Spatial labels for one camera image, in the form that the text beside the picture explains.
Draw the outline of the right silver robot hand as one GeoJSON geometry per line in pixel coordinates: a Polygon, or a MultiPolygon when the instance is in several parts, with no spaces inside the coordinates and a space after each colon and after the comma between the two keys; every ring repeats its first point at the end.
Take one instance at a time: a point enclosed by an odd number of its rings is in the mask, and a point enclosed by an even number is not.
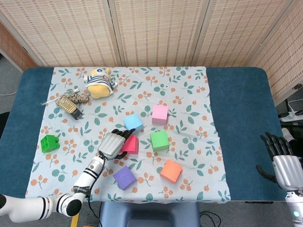
{"type": "Polygon", "coordinates": [[[266,146],[275,174],[268,174],[256,165],[258,173],[287,192],[303,191],[303,157],[294,153],[284,137],[266,132],[260,138],[266,146]]]}

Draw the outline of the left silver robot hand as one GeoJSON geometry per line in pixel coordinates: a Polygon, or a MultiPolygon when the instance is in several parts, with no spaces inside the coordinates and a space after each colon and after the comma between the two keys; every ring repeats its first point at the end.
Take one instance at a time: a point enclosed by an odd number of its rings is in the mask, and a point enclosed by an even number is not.
{"type": "Polygon", "coordinates": [[[119,154],[126,140],[132,135],[135,129],[120,131],[114,129],[106,134],[98,147],[99,156],[105,160],[122,159],[127,155],[127,151],[119,154]]]}

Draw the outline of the red foam cube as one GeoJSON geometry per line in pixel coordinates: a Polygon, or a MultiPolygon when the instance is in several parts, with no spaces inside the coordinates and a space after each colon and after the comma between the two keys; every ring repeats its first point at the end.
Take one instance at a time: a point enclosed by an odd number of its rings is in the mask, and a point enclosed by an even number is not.
{"type": "Polygon", "coordinates": [[[127,152],[127,154],[138,154],[139,140],[135,135],[131,135],[121,147],[120,152],[127,152]]]}

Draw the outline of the blue foam cube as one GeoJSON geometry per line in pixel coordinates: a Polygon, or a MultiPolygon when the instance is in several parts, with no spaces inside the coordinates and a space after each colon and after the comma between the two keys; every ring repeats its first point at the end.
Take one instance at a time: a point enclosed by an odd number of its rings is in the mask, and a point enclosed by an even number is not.
{"type": "Polygon", "coordinates": [[[123,119],[124,125],[127,130],[132,130],[132,134],[137,134],[139,131],[144,129],[143,122],[141,121],[138,114],[134,113],[130,116],[127,116],[123,119]]]}

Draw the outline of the purple foam cube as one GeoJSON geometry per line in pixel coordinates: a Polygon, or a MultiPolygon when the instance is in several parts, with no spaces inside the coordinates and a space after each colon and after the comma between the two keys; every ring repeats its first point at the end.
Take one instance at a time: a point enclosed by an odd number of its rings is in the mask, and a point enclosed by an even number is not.
{"type": "Polygon", "coordinates": [[[113,177],[118,187],[124,191],[137,181],[136,177],[131,172],[128,166],[124,166],[123,168],[121,168],[113,175],[113,177]]]}

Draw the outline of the green foam cube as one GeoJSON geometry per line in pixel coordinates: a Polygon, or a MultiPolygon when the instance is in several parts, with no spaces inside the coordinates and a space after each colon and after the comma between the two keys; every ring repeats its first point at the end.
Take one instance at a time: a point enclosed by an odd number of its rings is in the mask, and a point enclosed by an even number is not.
{"type": "Polygon", "coordinates": [[[169,148],[169,140],[166,131],[158,131],[150,134],[152,149],[154,152],[169,148]]]}

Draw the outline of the pink foam cube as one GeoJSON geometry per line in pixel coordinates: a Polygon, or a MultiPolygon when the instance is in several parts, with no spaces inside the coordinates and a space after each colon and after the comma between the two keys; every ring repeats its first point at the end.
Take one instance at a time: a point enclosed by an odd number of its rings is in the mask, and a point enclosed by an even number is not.
{"type": "Polygon", "coordinates": [[[154,105],[152,109],[152,124],[165,125],[168,118],[168,110],[166,105],[154,105]]]}

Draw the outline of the orange foam cube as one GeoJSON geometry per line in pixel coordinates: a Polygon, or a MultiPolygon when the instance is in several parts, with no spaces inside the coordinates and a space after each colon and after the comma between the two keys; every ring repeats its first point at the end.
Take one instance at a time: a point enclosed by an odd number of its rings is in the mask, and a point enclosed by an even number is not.
{"type": "Polygon", "coordinates": [[[169,180],[170,182],[175,183],[182,171],[183,168],[181,165],[172,160],[167,160],[160,172],[160,176],[166,180],[169,180]]]}

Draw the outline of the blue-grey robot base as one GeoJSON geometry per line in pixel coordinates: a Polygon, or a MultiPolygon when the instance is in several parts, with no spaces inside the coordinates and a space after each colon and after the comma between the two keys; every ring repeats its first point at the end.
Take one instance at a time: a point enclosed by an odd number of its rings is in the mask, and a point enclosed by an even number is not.
{"type": "Polygon", "coordinates": [[[195,202],[104,202],[99,214],[102,227],[200,227],[195,202]]]}

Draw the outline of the white shoe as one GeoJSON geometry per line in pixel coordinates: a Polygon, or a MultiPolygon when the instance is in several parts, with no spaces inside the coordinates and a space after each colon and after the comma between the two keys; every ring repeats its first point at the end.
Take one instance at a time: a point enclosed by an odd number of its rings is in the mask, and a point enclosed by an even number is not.
{"type": "Polygon", "coordinates": [[[284,139],[287,142],[294,140],[294,137],[292,136],[292,134],[290,133],[290,131],[287,128],[282,128],[282,134],[283,134],[284,139]]]}

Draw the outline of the green tin can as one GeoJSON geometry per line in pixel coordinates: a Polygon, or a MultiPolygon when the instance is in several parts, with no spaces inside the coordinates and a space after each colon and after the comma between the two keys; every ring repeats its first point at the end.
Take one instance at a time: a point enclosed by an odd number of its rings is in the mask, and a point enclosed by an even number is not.
{"type": "Polygon", "coordinates": [[[59,99],[57,105],[75,120],[79,120],[82,117],[82,112],[77,105],[66,97],[59,99]]]}

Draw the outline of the yellow striped plush toy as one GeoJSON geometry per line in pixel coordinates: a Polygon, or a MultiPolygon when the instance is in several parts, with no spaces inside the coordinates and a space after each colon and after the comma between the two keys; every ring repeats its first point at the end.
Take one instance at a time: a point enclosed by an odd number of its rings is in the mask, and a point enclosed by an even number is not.
{"type": "Polygon", "coordinates": [[[84,76],[85,87],[94,99],[113,94],[117,82],[111,79],[110,73],[110,68],[94,68],[89,75],[84,76]]]}

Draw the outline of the green toy building block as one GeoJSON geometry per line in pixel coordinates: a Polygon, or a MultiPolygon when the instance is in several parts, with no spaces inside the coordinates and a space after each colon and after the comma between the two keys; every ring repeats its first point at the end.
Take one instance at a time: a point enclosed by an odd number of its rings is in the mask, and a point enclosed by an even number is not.
{"type": "Polygon", "coordinates": [[[54,135],[45,135],[41,140],[41,150],[43,153],[49,153],[60,147],[59,138],[54,135]]]}

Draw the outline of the floral print tablecloth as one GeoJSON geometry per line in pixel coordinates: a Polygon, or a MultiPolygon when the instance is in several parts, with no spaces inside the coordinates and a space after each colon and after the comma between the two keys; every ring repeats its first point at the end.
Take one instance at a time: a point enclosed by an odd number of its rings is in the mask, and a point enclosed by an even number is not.
{"type": "MultiPolygon", "coordinates": [[[[85,93],[84,76],[90,72],[90,67],[54,68],[47,100],[76,88],[85,93]]],[[[115,128],[124,130],[123,119],[138,114],[144,125],[136,135],[138,154],[106,163],[91,191],[93,201],[229,201],[205,67],[115,67],[110,76],[117,82],[114,93],[81,104],[80,120],[74,120],[55,102],[46,105],[39,138],[54,135],[60,147],[44,154],[37,145],[26,197],[57,198],[73,193],[74,183],[98,154],[104,136],[115,128]],[[154,105],[168,107],[165,125],[152,124],[154,105]],[[150,134],[158,131],[166,131],[169,148],[154,152],[150,134]],[[167,160],[183,168],[175,183],[160,176],[167,160]],[[125,191],[113,177],[124,166],[137,179],[125,191]]]]}

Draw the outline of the woven folding screen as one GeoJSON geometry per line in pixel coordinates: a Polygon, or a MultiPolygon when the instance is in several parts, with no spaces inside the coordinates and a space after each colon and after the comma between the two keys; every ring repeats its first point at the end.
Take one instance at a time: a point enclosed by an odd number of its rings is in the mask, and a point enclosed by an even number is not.
{"type": "Polygon", "coordinates": [[[0,0],[0,51],[34,66],[259,67],[303,88],[303,0],[0,0]]]}

